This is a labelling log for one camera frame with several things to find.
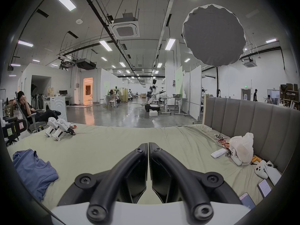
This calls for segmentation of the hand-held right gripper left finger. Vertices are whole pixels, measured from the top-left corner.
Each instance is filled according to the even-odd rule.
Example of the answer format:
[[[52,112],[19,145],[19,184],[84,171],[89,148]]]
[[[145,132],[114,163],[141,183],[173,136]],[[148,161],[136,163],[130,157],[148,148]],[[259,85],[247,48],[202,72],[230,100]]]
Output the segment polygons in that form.
[[[89,222],[111,222],[115,202],[138,202],[146,190],[147,174],[148,143],[142,143],[110,170],[79,174],[57,206],[87,202],[84,218]]]

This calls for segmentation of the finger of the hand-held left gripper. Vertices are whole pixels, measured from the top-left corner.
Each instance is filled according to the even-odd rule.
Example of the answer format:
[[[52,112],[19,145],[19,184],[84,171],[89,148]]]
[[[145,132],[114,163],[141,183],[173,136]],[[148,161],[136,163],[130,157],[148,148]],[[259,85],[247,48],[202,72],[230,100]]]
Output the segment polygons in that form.
[[[3,118],[3,136],[7,141],[19,141],[19,136],[27,130],[27,120],[18,119],[17,117]]]

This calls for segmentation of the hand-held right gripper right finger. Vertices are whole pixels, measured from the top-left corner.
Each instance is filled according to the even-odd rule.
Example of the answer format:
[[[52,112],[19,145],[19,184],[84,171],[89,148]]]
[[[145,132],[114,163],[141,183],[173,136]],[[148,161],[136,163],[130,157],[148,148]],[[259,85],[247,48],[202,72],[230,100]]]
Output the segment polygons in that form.
[[[187,222],[237,222],[243,205],[217,172],[197,172],[156,143],[149,143],[152,189],[162,203],[183,203]]]

